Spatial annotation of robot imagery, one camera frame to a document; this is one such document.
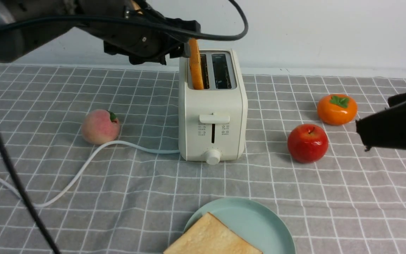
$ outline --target fake peach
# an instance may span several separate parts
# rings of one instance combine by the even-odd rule
[[[111,111],[96,109],[90,112],[81,126],[81,134],[85,141],[102,145],[113,141],[120,133],[120,121]]]

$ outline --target white toaster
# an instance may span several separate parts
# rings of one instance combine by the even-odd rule
[[[179,151],[186,161],[238,159],[244,152],[248,102],[236,53],[201,50],[203,90],[192,85],[189,59],[179,62]]]

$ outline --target apple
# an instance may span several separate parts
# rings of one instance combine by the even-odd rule
[[[312,163],[324,157],[328,150],[328,137],[317,125],[301,124],[289,134],[287,146],[296,161]]]

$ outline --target table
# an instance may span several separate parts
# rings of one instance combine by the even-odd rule
[[[63,253],[162,253],[193,212],[224,196],[277,213],[299,254],[406,253],[406,151],[364,152],[354,123],[328,126],[316,113],[322,96],[346,93],[358,117],[367,116],[405,92],[406,79],[243,78],[249,110],[239,160],[208,166],[105,148],[66,195],[38,210]],[[95,150],[80,135],[94,109],[118,115],[120,140],[177,149],[177,80],[174,72],[0,65],[0,130],[32,200],[61,191]],[[287,151],[287,135],[302,123],[329,137],[317,163],[299,164]],[[0,177],[8,179],[1,159]],[[0,254],[49,252],[24,206],[0,185]]]

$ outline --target orange persimmon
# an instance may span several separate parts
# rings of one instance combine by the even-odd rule
[[[317,105],[320,119],[330,125],[343,125],[352,121],[357,110],[355,100],[347,95],[327,95]]]

